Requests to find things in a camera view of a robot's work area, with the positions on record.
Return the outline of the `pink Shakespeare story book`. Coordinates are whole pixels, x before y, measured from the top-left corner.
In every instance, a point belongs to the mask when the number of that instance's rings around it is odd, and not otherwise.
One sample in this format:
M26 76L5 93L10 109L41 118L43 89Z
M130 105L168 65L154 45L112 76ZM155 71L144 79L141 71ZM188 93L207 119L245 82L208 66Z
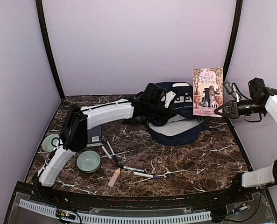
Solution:
M193 114L220 117L215 109L223 105L223 69L193 69Z

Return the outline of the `navy blue student backpack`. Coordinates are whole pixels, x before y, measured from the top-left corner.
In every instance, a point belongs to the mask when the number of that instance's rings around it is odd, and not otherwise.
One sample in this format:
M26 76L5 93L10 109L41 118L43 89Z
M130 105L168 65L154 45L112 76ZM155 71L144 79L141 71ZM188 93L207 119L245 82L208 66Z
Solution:
M166 94L175 93L169 107L177 115L164 120L163 117L153 118L146 122L148 131L154 141L167 146L179 146L197 140L204 127L204 117L193 114L193 87L189 83L160 82Z

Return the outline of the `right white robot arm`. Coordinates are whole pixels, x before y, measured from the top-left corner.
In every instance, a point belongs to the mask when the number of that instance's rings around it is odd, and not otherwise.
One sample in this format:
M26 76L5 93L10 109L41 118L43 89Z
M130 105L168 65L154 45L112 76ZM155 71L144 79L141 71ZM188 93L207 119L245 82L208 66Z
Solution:
M249 117L258 114L257 122L262 121L263 116L273 119L274 126L267 130L265 137L276 135L277 139L277 89L267 87L264 80L254 78L248 82L249 97L230 100L214 110L216 115L228 119ZM270 165L254 171L237 174L227 193L229 201L236 203L245 195L245 189L264 188L277 185L277 158Z

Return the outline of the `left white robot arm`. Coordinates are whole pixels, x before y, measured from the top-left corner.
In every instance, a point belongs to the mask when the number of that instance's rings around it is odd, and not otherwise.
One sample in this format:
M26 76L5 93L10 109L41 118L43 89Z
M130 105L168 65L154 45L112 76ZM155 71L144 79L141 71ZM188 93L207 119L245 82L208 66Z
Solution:
M33 182L40 186L36 191L37 197L44 203L51 203L55 199L54 192L48 187L54 185L67 161L76 152L86 148L89 130L122 119L143 117L148 121L159 119L166 122L176 116L177 112L162 100L165 96L166 93L161 90L155 93L142 91L133 97L106 104L84 107L71 105L57 144L45 164L33 177Z

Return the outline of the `dark blue hardcover book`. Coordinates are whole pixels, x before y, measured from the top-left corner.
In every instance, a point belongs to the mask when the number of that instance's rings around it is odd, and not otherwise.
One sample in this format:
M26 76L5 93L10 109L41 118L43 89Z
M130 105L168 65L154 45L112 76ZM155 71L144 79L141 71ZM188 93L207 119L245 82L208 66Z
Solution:
M102 146L102 126L87 130L87 147Z

